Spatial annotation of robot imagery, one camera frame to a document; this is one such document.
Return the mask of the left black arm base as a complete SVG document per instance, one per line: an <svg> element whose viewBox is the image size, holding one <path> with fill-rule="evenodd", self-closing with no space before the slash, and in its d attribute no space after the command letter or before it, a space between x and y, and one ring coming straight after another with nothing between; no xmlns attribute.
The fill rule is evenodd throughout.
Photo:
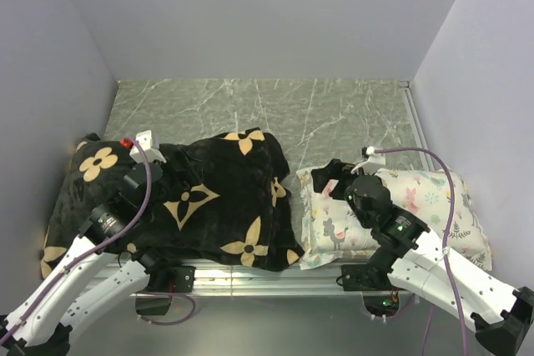
<svg viewBox="0 0 534 356"><path fill-rule="evenodd" d="M118 273L120 278L115 278L114 282L133 283L134 296L140 297L134 301L138 320L163 327L185 323L194 316L197 305L189 295L193 288L194 268L189 266L171 267L149 274L144 272L144 268L140 264L128 262L118 270ZM170 306L175 298L188 301L190 310L178 320L154 320L153 317L163 317L170 311Z"/></svg>

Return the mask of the black floral plush pillowcase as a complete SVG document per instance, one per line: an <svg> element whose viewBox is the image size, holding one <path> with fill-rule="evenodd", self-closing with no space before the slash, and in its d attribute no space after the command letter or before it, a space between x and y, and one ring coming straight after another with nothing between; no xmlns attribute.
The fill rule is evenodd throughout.
<svg viewBox="0 0 534 356"><path fill-rule="evenodd" d="M116 243L119 252L154 249L170 262L190 256L272 272L303 255L292 229L290 191L282 185L290 168L274 135L250 128L159 149L168 164L186 160L198 180L157 181L142 191L151 203ZM118 189L134 167L123 143L95 133L80 139L48 222L43 277L97 206L118 203Z"/></svg>

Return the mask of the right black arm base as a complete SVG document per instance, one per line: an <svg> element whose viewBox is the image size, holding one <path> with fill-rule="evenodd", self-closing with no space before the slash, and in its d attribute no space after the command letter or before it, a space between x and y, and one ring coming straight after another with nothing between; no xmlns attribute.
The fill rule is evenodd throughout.
<svg viewBox="0 0 534 356"><path fill-rule="evenodd" d="M363 308L372 317L391 318L401 310L399 289L387 276L366 264L342 264L336 283L345 292L358 292Z"/></svg>

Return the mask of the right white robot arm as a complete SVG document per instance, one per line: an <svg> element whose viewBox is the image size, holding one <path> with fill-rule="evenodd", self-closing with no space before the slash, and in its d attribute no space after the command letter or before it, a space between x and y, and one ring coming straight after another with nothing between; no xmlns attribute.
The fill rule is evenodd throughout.
<svg viewBox="0 0 534 356"><path fill-rule="evenodd" d="M372 286L405 288L457 317L462 328L494 355L517 354L533 322L533 292L514 288L446 245L401 180L384 169L374 174L334 159L311 173L314 190L350 207L379 244L368 262Z"/></svg>

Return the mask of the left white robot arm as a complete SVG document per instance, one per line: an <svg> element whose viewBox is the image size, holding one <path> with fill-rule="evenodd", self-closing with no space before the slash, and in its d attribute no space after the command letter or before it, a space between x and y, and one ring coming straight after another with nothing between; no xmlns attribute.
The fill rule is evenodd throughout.
<svg viewBox="0 0 534 356"><path fill-rule="evenodd" d="M114 305L136 293L175 296L183 268L155 248L134 250L114 275L90 281L154 222L154 206L199 183L189 158L142 153L112 195L81 225L56 268L35 292L1 318L1 345L10 355L65 355L71 343Z"/></svg>

